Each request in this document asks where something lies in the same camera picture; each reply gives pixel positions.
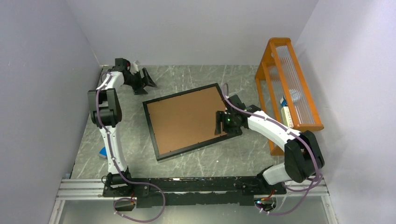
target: floor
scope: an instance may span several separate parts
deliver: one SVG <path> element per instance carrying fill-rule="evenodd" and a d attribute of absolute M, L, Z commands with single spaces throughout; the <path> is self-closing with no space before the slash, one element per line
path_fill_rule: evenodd
<path fill-rule="evenodd" d="M 157 162 L 142 102 L 213 83 L 228 83 L 230 95 L 238 94 L 246 105 L 260 106 L 254 76 L 257 66 L 190 65 L 146 66 L 158 88 L 146 87 L 148 95 L 135 96 L 130 86 L 117 92 L 122 109 L 121 144 L 132 177 L 196 177 L 256 175 L 283 162 L 271 156 L 267 138 L 251 130 L 243 135 Z M 270 108 L 269 97 L 265 97 Z M 91 179 L 107 175 L 107 160 L 98 156 L 104 146 L 99 129 L 87 119 L 72 178 Z"/>

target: orange wooden rack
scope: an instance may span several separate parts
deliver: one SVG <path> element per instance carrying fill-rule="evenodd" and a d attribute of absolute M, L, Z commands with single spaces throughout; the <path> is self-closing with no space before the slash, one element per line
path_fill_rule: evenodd
<path fill-rule="evenodd" d="M 268 41 L 255 81 L 261 108 L 266 113 L 261 81 L 265 81 L 268 86 L 277 121 L 283 123 L 280 114 L 280 99 L 285 97 L 294 129 L 301 132 L 307 130 L 314 132 L 324 128 L 290 38 L 271 38 Z M 271 155 L 284 155 L 283 150 L 270 140 L 269 148 Z"/>

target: purple cable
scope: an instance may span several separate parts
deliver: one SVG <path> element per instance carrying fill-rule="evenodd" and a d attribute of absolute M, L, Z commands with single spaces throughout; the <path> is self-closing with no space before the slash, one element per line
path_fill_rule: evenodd
<path fill-rule="evenodd" d="M 113 78 L 113 76 L 111 75 L 111 73 L 107 72 L 107 74 L 110 74 L 109 79 L 105 82 L 104 85 L 102 85 L 102 87 L 100 87 L 100 88 L 96 91 L 96 113 L 97 113 L 97 115 L 98 115 L 98 122 L 99 122 L 100 126 L 106 131 L 106 134 L 107 134 L 107 142 L 108 142 L 108 145 L 109 145 L 109 151 L 110 151 L 110 155 L 111 155 L 111 158 L 112 158 L 112 160 L 113 160 L 114 166 L 115 166 L 115 168 L 117 169 L 118 173 L 120 174 L 121 178 L 122 178 L 125 182 L 130 183 L 130 184 L 135 184 L 135 185 L 148 185 L 148 186 L 157 188 L 157 189 L 159 190 L 159 192 L 161 193 L 162 198 L 163 198 L 163 206 L 162 206 L 162 209 L 161 209 L 160 213 L 159 213 L 156 217 L 154 217 L 154 218 L 152 218 L 152 219 L 149 219 L 149 220 L 138 220 L 138 219 L 134 219 L 134 218 L 131 218 L 131 217 L 129 217 L 129 216 L 125 216 L 124 214 L 122 214 L 122 213 L 120 213 L 120 212 L 118 212 L 118 211 L 116 210 L 115 205 L 116 205 L 117 202 L 119 202 L 119 201 L 131 201 L 131 202 L 136 202 L 136 200 L 134 200 L 134 199 L 132 199 L 132 198 L 127 198 L 127 197 L 120 198 L 120 199 L 118 199 L 118 200 L 116 200 L 116 201 L 114 202 L 114 204 L 113 204 L 114 213 L 117 214 L 117 215 L 119 215 L 119 216 L 121 216 L 121 217 L 123 217 L 123 218 L 126 218 L 126 219 L 129 219 L 129 220 L 131 220 L 131 221 L 134 221 L 134 222 L 138 222 L 138 223 L 149 223 L 149 222 L 152 222 L 152 221 L 158 219 L 158 218 L 162 215 L 162 213 L 163 213 L 163 211 L 164 211 L 164 209 L 165 209 L 165 194 L 163 193 L 163 191 L 162 191 L 158 186 L 156 186 L 156 185 L 154 185 L 154 184 L 152 184 L 152 183 L 133 182 L 133 181 L 128 180 L 128 179 L 127 179 L 126 177 L 124 177 L 124 175 L 121 173 L 120 167 L 118 166 L 117 162 L 115 161 L 114 154 L 113 154 L 113 149 L 112 149 L 111 141 L 110 141 L 110 132 L 109 132 L 109 130 L 106 128 L 106 126 L 103 125 L 102 119 L 100 118 L 100 113 L 99 113 L 99 93 L 100 93 L 100 91 L 101 91 L 103 88 L 105 88 L 105 87 L 107 86 L 107 84 L 108 84 L 108 83 L 110 82 L 110 80 Z"/>
<path fill-rule="evenodd" d="M 239 112 L 241 112 L 241 113 L 245 113 L 245 114 L 248 114 L 248 115 L 251 115 L 251 116 L 254 116 L 254 117 L 261 118 L 261 119 L 263 119 L 263 120 L 268 120 L 268 121 L 270 121 L 270 122 L 272 122 L 272 123 L 278 125 L 278 126 L 279 126 L 281 129 L 283 129 L 284 131 L 287 131 L 287 128 L 286 128 L 286 127 L 284 127 L 283 125 L 281 125 L 279 122 L 277 122 L 276 120 L 274 120 L 274 119 L 272 119 L 272 118 L 265 118 L 265 117 L 263 117 L 263 116 L 261 116 L 261 115 L 258 115 L 258 114 L 254 114 L 254 113 L 250 113 L 250 112 L 244 111 L 244 110 L 242 110 L 242 109 L 240 109 L 240 108 L 234 106 L 233 104 L 231 104 L 231 102 L 227 99 L 227 95 L 228 95 L 228 84 L 227 84 L 227 83 L 224 83 L 224 84 L 223 84 L 223 86 L 222 86 L 222 88 L 221 88 L 221 93 L 223 94 L 224 100 L 225 100 L 232 108 L 234 108 L 235 110 L 237 110 L 237 111 L 239 111 Z M 309 155 L 310 155 L 310 157 L 311 157 L 311 159 L 312 159 L 312 161 L 313 161 L 313 166 L 314 166 L 314 168 L 315 168 L 316 176 L 315 176 L 314 179 L 311 180 L 311 183 L 310 183 L 309 187 L 307 187 L 307 188 L 305 188 L 305 189 L 301 189 L 301 190 L 290 189 L 289 187 L 285 186 L 285 184 L 284 184 L 284 182 L 283 182 L 282 185 L 283 185 L 286 189 L 288 189 L 288 190 L 290 190 L 290 191 L 294 191 L 294 192 L 306 191 L 306 193 L 305 193 L 304 196 L 301 198 L 301 200 L 297 203 L 297 205 L 296 205 L 294 208 L 292 208 L 291 210 L 286 211 L 286 212 L 281 212 L 281 213 L 269 213 L 270 215 L 274 215 L 274 216 L 286 215 L 286 214 L 289 214 L 289 213 L 293 212 L 294 210 L 296 210 L 296 209 L 301 205 L 301 203 L 305 200 L 305 198 L 306 198 L 307 195 L 308 195 L 308 192 L 309 192 L 312 188 L 318 186 L 318 185 L 320 184 L 320 181 L 321 181 L 322 178 L 323 178 L 323 175 L 322 175 L 321 172 L 319 171 L 319 167 L 318 167 L 318 164 L 317 164 L 317 162 L 316 162 L 316 160 L 315 160 L 315 156 L 313 155 L 313 152 L 312 152 L 311 148 L 309 147 L 309 145 L 308 145 L 303 139 L 301 139 L 299 136 L 297 136 L 296 134 L 294 134 L 294 133 L 292 133 L 292 132 L 290 132 L 289 134 L 292 135 L 293 137 L 295 137 L 298 141 L 300 141 L 300 142 L 304 145 L 304 147 L 307 149 L 307 151 L 308 151 L 308 153 L 309 153 Z"/>

